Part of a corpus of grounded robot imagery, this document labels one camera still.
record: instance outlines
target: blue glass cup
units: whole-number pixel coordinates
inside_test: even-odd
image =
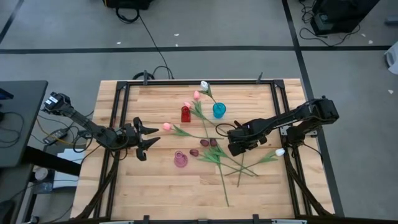
[[[220,119],[224,116],[226,107],[224,103],[215,103],[213,105],[213,115],[215,118]]]

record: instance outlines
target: computer monitor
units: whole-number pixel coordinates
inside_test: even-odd
[[[350,33],[380,0],[316,0],[311,26],[316,35]]]

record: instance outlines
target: red block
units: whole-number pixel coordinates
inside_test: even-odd
[[[190,123],[191,122],[191,111],[186,106],[181,108],[181,122]]]

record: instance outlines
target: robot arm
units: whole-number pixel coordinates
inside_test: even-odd
[[[258,147],[258,142],[267,142],[266,136],[274,129],[302,121],[298,126],[287,129],[287,144],[301,145],[305,134],[318,129],[321,125],[332,124],[339,118],[335,104],[326,99],[310,100],[296,109],[268,119],[253,119],[244,124],[237,125],[236,129],[227,132],[228,149],[233,156],[246,150]]]
[[[160,139],[160,137],[148,140],[142,139],[142,134],[152,134],[158,131],[155,128],[143,127],[141,120],[136,117],[133,120],[134,127],[131,124],[125,124],[121,134],[117,134],[113,128],[99,126],[77,112],[70,104],[68,96],[62,93],[51,93],[50,98],[44,103],[44,112],[58,116],[66,116],[74,122],[85,128],[91,136],[96,139],[98,144],[111,151],[119,151],[128,147],[137,146],[137,158],[140,161],[146,161],[146,153],[151,145]]]

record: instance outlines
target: wooden tabletop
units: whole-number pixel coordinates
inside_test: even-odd
[[[294,109],[305,102],[300,80],[284,81],[290,109]],[[93,118],[99,125],[109,125],[116,82],[101,82]],[[151,220],[249,219],[253,214],[259,214],[260,218],[293,218],[283,157],[278,157],[278,161],[250,168],[258,176],[242,174],[239,187],[236,186],[238,173],[224,176],[229,200],[227,207],[218,166],[198,161],[189,154],[190,149],[198,149],[203,153],[208,148],[201,146],[197,138],[175,136],[173,131],[162,129],[162,124],[168,122],[190,134],[206,136],[200,118],[192,115],[191,123],[181,123],[180,118],[183,102],[192,101],[193,92],[199,89],[196,85],[131,87],[126,122],[132,122],[136,116],[140,117],[144,126],[160,129],[148,138],[160,136],[161,140],[149,149],[147,161],[139,161],[135,150],[130,149],[127,158],[119,163],[112,220],[142,220],[144,215],[150,215]],[[211,89],[215,100],[227,107],[223,119],[214,119],[212,100],[208,96],[201,96],[204,115],[214,123],[233,123],[234,120],[245,123],[254,118],[275,116],[269,85],[212,85]],[[123,95],[122,92],[116,124],[119,124],[120,120]],[[220,137],[213,125],[209,122],[205,125],[209,136]],[[267,143],[244,154],[245,166],[257,162],[268,152],[281,147],[278,131],[271,132],[267,139]],[[218,142],[224,152],[231,156],[227,147],[228,139],[224,138]],[[307,137],[305,143],[318,148],[315,138]],[[86,154],[96,146],[97,143],[93,143]],[[188,156],[188,164],[184,168],[178,168],[174,164],[174,153],[178,150]],[[299,150],[308,188],[324,208],[333,213],[319,154],[305,146],[301,146]],[[103,156],[104,149],[99,148],[82,165],[71,217],[78,215],[96,192]],[[233,159],[241,162],[242,155]],[[222,158],[221,161],[235,169],[239,168],[228,158]],[[233,171],[225,166],[221,168],[223,174]],[[297,186],[296,189],[300,211],[303,213],[301,193]],[[102,215],[108,191],[103,198]]]

